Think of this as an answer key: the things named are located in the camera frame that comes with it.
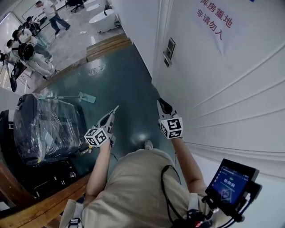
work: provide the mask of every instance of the hand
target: hand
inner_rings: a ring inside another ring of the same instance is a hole
[[[111,141],[110,139],[107,139],[101,146],[100,146],[100,152],[104,151],[111,151]]]

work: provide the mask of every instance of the small monitor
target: small monitor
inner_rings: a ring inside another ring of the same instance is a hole
[[[228,215],[244,205],[248,183],[255,181],[258,173],[257,169],[223,159],[205,192]]]

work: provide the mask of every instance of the monitor screen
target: monitor screen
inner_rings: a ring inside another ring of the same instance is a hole
[[[222,166],[216,179],[212,182],[212,188],[221,195],[222,202],[234,204],[248,179],[249,176]]]

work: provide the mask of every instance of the sign with chinese text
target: sign with chinese text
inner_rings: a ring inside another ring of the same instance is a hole
[[[191,16],[212,36],[221,55],[245,34],[246,24],[219,0],[193,0]]]

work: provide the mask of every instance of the wooden step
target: wooden step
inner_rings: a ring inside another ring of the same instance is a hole
[[[130,45],[132,45],[132,42],[123,33],[88,47],[86,58],[87,61],[90,62],[101,56],[104,56],[113,51],[125,48]]]

